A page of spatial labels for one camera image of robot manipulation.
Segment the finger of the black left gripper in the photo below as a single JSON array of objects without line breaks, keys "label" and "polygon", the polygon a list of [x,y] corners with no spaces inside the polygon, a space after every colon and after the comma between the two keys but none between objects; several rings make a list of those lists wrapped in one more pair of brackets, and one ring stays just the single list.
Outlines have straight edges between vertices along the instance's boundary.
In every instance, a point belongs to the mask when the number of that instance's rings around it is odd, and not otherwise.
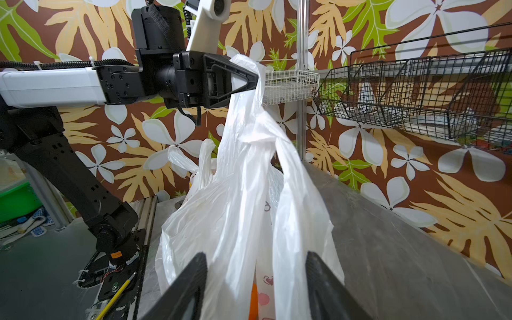
[{"label": "finger of the black left gripper", "polygon": [[203,106],[227,107],[233,94],[254,90],[259,76],[229,61],[228,57],[205,53],[203,56]]}]

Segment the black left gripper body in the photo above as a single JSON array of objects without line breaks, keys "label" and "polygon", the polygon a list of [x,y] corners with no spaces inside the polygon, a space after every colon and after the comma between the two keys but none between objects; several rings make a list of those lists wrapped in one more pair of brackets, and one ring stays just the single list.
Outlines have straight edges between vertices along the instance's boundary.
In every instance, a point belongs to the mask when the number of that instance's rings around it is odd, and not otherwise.
[{"label": "black left gripper body", "polygon": [[205,53],[183,51],[159,66],[155,72],[155,88],[168,109],[201,107]]}]

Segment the orange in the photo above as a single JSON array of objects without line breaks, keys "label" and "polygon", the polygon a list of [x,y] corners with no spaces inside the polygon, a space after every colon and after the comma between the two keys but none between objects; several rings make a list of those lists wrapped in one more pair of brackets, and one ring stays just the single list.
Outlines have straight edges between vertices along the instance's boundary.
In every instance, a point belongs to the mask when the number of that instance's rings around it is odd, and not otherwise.
[{"label": "orange", "polygon": [[256,283],[253,283],[251,289],[251,300],[248,320],[259,320],[258,290]]}]

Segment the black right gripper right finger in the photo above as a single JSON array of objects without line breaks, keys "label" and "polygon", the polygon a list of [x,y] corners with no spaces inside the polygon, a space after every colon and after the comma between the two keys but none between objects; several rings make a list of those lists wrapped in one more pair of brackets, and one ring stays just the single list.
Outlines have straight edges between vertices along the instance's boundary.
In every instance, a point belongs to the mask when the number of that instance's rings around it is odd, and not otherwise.
[{"label": "black right gripper right finger", "polygon": [[307,253],[305,270],[313,320],[372,319],[317,253]]}]

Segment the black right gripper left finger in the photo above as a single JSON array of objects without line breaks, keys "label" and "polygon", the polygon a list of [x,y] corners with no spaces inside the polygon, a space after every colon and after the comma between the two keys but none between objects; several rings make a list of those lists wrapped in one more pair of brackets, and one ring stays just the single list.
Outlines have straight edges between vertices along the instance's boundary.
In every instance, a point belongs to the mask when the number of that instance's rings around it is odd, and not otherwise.
[{"label": "black right gripper left finger", "polygon": [[207,258],[197,253],[143,320],[195,320],[201,310],[207,282]]}]

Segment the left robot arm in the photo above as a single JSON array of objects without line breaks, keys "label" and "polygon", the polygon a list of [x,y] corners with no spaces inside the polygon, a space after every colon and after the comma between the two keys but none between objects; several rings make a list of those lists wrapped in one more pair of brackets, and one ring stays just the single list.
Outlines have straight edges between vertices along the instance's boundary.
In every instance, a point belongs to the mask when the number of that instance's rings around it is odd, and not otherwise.
[{"label": "left robot arm", "polygon": [[187,172],[197,128],[255,77],[218,49],[234,1],[2,1],[1,148],[77,208],[110,259],[137,252],[129,202]]}]

